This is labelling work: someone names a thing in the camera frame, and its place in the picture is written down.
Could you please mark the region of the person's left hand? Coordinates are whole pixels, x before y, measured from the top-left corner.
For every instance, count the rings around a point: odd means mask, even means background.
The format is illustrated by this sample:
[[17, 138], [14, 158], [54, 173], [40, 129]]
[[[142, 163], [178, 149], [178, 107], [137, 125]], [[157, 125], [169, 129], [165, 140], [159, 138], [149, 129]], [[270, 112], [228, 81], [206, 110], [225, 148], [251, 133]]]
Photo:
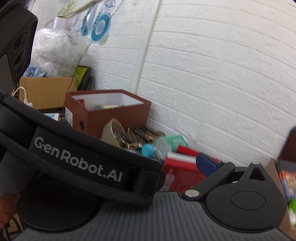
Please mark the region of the person's left hand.
[[16, 214], [16, 203], [18, 196], [5, 194], [0, 197], [0, 224], [1, 229], [10, 222], [13, 215]]

